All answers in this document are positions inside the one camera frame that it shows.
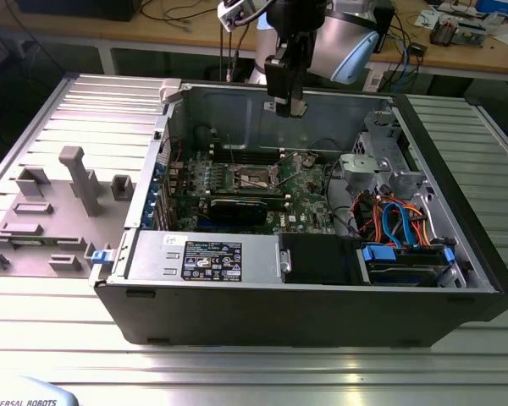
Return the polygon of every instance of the green motherboard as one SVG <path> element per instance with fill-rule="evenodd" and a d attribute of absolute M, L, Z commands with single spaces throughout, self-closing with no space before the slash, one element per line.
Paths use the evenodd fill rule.
<path fill-rule="evenodd" d="M 266 165 L 217 162 L 213 155 L 197 152 L 184 162 L 172 163 L 167 181 L 176 211 L 173 228 L 210 233 L 334 233 L 333 215 L 323 195 L 327 165 L 317 158 L 291 152 Z M 260 225 L 216 225 L 207 211 L 212 200 L 262 202 L 267 216 Z"/>

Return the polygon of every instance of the yellow cable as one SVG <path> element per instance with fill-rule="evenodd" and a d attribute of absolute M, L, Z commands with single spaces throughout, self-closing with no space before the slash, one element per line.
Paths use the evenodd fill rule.
<path fill-rule="evenodd" d="M 429 238 L 427 236 L 427 222 L 423 220 L 423 237 L 425 238 L 425 242 L 428 246 L 431 246 L 431 243 L 429 242 Z"/>

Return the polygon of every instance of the warning label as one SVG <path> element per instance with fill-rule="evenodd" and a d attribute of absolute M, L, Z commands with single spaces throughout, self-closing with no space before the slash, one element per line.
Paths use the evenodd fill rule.
<path fill-rule="evenodd" d="M 181 276 L 186 281 L 240 282 L 241 243 L 188 241 Z"/>

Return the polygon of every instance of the power cable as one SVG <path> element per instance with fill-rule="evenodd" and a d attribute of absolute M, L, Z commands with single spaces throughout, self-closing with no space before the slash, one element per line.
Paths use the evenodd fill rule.
<path fill-rule="evenodd" d="M 60 63 L 57 62 L 55 58 L 52 57 L 52 55 L 45 49 L 45 47 L 34 37 L 34 35 L 25 27 L 25 25 L 20 21 L 20 19 L 15 15 L 14 11 L 11 9 L 11 5 L 9 4 L 9 0 L 4 0 L 6 7 L 9 10 L 9 13 L 14 18 L 14 20 L 17 22 L 17 24 L 20 26 L 20 28 L 23 29 L 23 31 L 28 34 L 28 36 L 35 42 L 38 46 L 41 47 L 41 50 L 47 55 L 49 60 L 51 60 L 52 63 L 60 70 L 62 74 L 65 74 L 65 70 L 62 68 Z"/>
<path fill-rule="evenodd" d="M 155 17 L 153 15 L 150 15 L 150 14 L 148 14 L 145 11 L 145 7 L 148 6 L 149 4 L 151 4 L 153 1 L 154 0 L 148 0 L 148 2 L 144 3 L 143 5 L 141 5 L 140 12 L 141 12 L 141 14 L 143 14 L 148 19 L 154 19 L 156 21 L 181 21 L 181 20 L 185 20 L 185 19 L 192 19 L 194 17 L 197 17 L 198 15 L 202 15 L 202 14 L 206 14 L 206 13 L 211 13 L 212 11 L 217 11 L 216 8 L 210 8 L 208 10 L 203 10 L 203 11 L 200 11 L 199 13 L 195 13 L 195 14 L 184 15 L 184 16 L 178 17 L 178 18 L 165 19 L 165 18 L 160 18 L 160 17 Z"/>

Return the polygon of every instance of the blue latch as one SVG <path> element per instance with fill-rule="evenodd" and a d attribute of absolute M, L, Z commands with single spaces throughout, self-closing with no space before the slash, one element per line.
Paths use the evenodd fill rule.
<path fill-rule="evenodd" d="M 451 248 L 446 247 L 444 248 L 443 252 L 448 263 L 453 264 L 456 261 L 456 255 L 454 254 L 454 251 L 451 250 Z"/>
<path fill-rule="evenodd" d="M 362 250 L 363 259 L 369 261 L 397 261 L 393 247 L 385 245 L 368 245 Z"/>
<path fill-rule="evenodd" d="M 115 250 L 99 250 L 92 253 L 91 261 L 93 264 L 111 264 L 114 262 Z"/>

